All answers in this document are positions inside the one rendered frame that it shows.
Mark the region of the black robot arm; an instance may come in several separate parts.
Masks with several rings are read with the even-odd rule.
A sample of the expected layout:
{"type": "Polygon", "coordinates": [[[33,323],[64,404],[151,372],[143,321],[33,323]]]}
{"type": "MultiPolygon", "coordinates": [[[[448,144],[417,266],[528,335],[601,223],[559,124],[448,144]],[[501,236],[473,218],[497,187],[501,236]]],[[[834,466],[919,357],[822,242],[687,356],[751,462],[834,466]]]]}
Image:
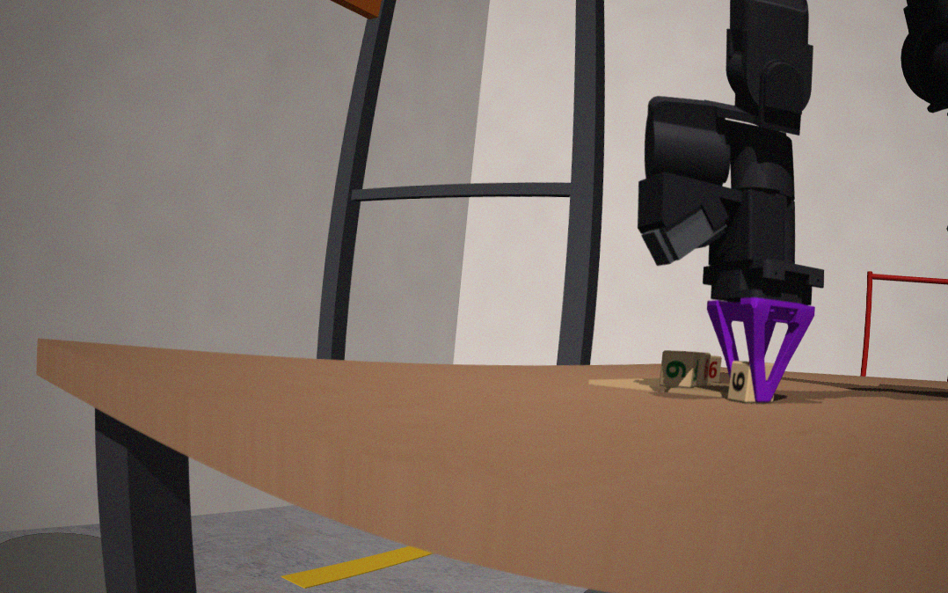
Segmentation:
{"type": "MultiPolygon", "coordinates": [[[[930,102],[929,112],[945,110],[948,0],[907,0],[903,10],[905,82],[930,102]]],[[[709,266],[784,261],[784,198],[773,194],[795,199],[786,133],[800,134],[812,75],[806,0],[730,0],[726,76],[736,104],[664,96],[648,102],[638,231],[657,266],[707,245],[709,266]]]]}

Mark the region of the tan flat mat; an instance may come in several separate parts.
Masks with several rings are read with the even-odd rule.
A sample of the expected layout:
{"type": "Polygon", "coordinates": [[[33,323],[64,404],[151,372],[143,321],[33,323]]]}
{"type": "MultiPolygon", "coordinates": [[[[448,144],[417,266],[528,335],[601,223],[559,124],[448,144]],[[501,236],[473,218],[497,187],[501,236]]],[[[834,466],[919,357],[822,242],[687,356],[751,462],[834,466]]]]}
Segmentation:
{"type": "Polygon", "coordinates": [[[727,398],[729,392],[729,384],[708,382],[706,385],[692,388],[678,388],[660,386],[659,380],[659,378],[595,379],[590,380],[590,384],[655,392],[672,392],[673,394],[692,394],[722,398],[727,398]]]}

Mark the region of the beige letter block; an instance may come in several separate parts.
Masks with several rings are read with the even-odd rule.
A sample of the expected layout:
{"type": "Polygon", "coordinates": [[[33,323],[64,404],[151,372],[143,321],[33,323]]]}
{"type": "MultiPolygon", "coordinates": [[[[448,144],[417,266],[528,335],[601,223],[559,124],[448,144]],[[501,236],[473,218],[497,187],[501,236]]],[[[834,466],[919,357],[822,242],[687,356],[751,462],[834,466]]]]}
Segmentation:
{"type": "Polygon", "coordinates": [[[711,356],[708,382],[718,383],[722,356],[711,356]]]}
{"type": "Polygon", "coordinates": [[[711,354],[704,353],[704,352],[697,352],[697,353],[700,353],[700,363],[698,364],[697,386],[701,386],[701,385],[706,385],[708,383],[711,354]]]}
{"type": "MultiPolygon", "coordinates": [[[[773,368],[773,365],[774,363],[765,362],[766,380],[769,378],[769,374],[771,372],[771,368],[773,368]]],[[[771,403],[774,400],[774,395],[771,397],[770,402],[755,402],[749,362],[733,361],[728,399],[741,403],[771,403]]]]}
{"type": "Polygon", "coordinates": [[[697,386],[700,353],[664,350],[660,368],[660,386],[692,388],[697,386]]]}

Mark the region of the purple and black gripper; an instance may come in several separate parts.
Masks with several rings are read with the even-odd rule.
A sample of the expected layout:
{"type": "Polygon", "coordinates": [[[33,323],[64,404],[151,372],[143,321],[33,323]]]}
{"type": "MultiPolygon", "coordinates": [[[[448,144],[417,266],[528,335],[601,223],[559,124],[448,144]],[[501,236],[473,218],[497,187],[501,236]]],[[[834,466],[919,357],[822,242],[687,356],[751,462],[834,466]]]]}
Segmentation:
{"type": "Polygon", "coordinates": [[[732,362],[739,361],[732,322],[743,322],[755,402],[771,401],[813,320],[812,287],[824,288],[824,269],[795,264],[795,201],[773,195],[784,198],[784,261],[747,260],[707,266],[703,273],[703,285],[711,285],[714,299],[707,301],[707,311],[729,377],[732,362]],[[788,329],[766,380],[764,356],[775,322],[786,323],[788,329]]]}

